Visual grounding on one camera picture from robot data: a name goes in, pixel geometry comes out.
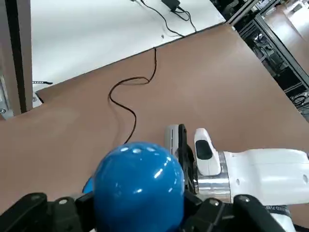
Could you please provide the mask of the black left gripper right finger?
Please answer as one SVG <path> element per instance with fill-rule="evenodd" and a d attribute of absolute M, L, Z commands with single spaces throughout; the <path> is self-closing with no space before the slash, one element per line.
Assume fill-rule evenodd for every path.
<path fill-rule="evenodd" d="M 201 200 L 186 194 L 180 232 L 295 232 L 286 206 L 265 206 L 251 195 L 237 195 L 232 203 Z"/>

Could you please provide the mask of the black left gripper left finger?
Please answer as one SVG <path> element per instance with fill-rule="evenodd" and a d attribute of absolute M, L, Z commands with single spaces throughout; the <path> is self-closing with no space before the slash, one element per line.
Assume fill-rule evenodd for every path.
<path fill-rule="evenodd" d="M 0 216 L 2 232 L 89 232 L 95 228 L 92 192 L 55 201 L 42 192 L 30 193 Z"/>

